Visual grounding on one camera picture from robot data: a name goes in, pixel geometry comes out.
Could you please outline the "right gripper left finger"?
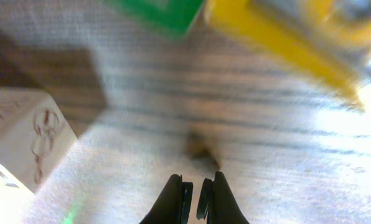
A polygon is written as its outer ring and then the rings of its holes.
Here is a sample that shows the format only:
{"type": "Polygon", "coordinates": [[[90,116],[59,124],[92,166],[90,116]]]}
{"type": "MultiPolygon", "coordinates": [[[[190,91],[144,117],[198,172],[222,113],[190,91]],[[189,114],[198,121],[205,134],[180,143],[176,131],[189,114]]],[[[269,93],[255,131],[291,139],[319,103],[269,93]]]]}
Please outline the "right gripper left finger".
{"type": "Polygon", "coordinates": [[[172,174],[140,224],[188,224],[193,183],[172,174]]]}

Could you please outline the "yellow S block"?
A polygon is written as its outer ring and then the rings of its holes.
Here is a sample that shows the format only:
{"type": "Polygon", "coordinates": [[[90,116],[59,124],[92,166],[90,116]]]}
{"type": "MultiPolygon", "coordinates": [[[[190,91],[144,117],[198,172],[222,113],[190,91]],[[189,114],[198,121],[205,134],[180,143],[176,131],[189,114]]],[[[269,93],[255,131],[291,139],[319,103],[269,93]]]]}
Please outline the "yellow S block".
{"type": "Polygon", "coordinates": [[[213,0],[204,17],[371,112],[371,0],[213,0]]]}

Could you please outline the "green R block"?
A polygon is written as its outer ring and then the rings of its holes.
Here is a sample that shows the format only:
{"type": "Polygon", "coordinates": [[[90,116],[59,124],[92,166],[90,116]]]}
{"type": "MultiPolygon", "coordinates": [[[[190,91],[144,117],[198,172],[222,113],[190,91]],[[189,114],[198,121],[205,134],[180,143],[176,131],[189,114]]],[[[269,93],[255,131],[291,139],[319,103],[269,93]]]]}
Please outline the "green R block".
{"type": "Polygon", "coordinates": [[[105,3],[150,30],[171,39],[181,39],[194,26],[205,1],[106,0],[105,3]]]}

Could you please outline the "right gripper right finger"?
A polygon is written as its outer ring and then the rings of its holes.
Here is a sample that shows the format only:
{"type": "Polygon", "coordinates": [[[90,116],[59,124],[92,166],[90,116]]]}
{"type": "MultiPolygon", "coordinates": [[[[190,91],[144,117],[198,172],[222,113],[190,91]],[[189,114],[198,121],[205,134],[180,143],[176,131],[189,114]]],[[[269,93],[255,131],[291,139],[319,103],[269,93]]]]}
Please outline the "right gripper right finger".
{"type": "Polygon", "coordinates": [[[249,224],[223,172],[216,171],[214,180],[205,178],[196,211],[198,220],[206,224],[249,224]]]}

